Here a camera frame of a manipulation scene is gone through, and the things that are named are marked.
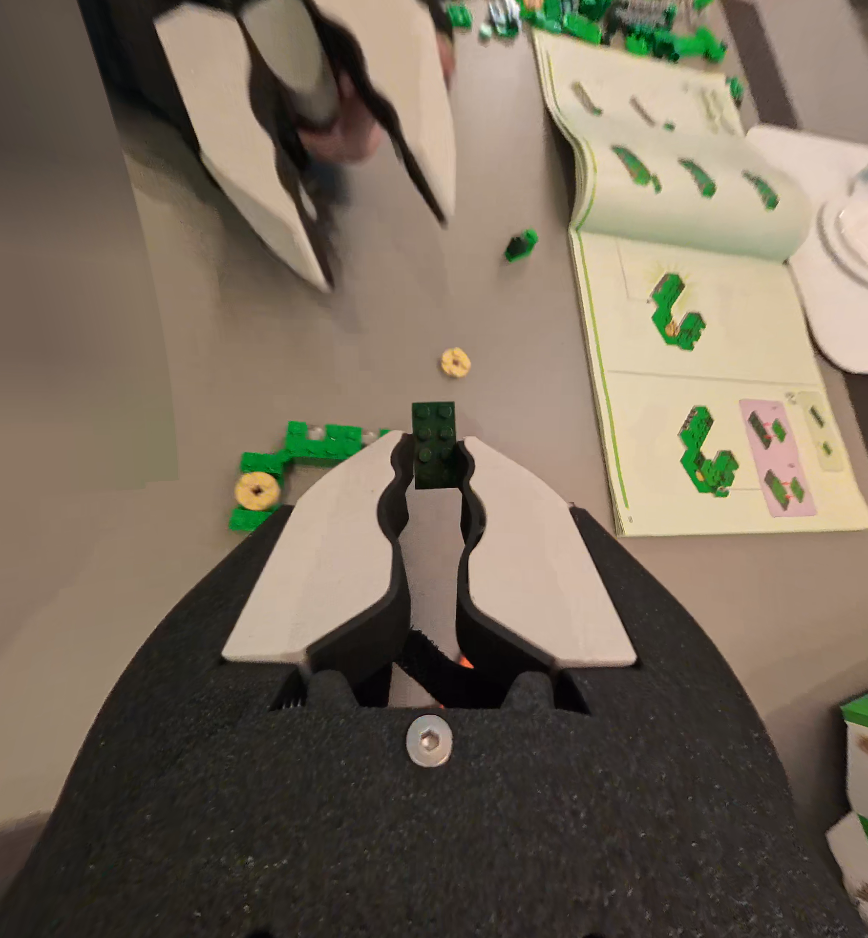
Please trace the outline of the open building instruction booklet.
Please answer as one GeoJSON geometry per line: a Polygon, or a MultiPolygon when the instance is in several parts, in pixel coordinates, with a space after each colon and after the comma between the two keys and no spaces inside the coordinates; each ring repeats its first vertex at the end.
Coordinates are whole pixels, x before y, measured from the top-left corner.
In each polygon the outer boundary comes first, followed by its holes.
{"type": "Polygon", "coordinates": [[[571,246],[615,533],[868,530],[789,261],[806,195],[721,74],[532,33],[573,151],[571,246]]]}

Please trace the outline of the bright green toy brick assembly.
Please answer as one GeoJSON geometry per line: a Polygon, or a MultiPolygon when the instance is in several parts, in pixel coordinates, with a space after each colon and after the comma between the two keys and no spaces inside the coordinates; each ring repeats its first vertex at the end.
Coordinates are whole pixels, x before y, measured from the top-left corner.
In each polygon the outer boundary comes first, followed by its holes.
{"type": "Polygon", "coordinates": [[[287,422],[281,444],[240,455],[229,531],[252,533],[284,504],[287,477],[298,467],[334,468],[389,433],[339,424],[287,422]]]}

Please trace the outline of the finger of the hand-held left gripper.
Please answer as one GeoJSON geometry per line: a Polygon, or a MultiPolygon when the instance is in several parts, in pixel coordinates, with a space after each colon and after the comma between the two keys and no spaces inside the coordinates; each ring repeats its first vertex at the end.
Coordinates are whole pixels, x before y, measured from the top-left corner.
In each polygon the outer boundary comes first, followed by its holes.
{"type": "Polygon", "coordinates": [[[205,169],[269,250],[334,287],[320,205],[279,139],[276,88],[232,13],[182,3],[154,21],[205,169]]]}
{"type": "Polygon", "coordinates": [[[452,38],[443,2],[310,2],[335,71],[387,133],[416,190],[441,224],[454,213],[456,147],[440,40],[452,38]]]}

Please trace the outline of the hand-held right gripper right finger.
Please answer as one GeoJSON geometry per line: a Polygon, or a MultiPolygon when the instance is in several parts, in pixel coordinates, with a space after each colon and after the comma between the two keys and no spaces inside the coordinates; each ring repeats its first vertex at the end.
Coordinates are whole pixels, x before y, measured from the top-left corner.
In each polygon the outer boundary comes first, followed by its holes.
{"type": "Polygon", "coordinates": [[[539,476],[466,437],[456,637],[482,671],[627,667],[637,653],[572,508],[539,476]]]}

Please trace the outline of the person's left hand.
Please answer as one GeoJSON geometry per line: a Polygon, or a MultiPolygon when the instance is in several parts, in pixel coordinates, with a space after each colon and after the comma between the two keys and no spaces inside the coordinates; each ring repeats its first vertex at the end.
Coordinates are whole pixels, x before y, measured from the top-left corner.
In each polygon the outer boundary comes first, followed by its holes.
{"type": "Polygon", "coordinates": [[[383,129],[364,102],[341,99],[334,123],[323,130],[298,131],[300,142],[309,156],[319,162],[355,165],[371,158],[379,149],[383,129]]]}

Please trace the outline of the pile of green toy bricks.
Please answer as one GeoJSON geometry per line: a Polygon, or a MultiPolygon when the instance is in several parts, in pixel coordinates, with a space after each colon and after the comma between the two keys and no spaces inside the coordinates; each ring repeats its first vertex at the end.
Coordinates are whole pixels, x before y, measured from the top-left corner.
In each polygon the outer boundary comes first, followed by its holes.
{"type": "Polygon", "coordinates": [[[711,1],[487,2],[482,42],[512,41],[529,26],[594,46],[613,42],[625,52],[671,63],[720,64],[728,46],[706,23],[711,1]]]}

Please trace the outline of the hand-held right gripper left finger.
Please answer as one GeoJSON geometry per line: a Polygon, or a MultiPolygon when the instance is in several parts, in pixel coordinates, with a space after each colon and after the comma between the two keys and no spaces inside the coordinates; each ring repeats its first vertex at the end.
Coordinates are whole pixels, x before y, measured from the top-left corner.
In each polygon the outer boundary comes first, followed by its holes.
{"type": "Polygon", "coordinates": [[[399,544],[413,442],[390,431],[298,500],[223,650],[231,663],[287,664],[361,684],[393,663],[411,623],[399,544]]]}

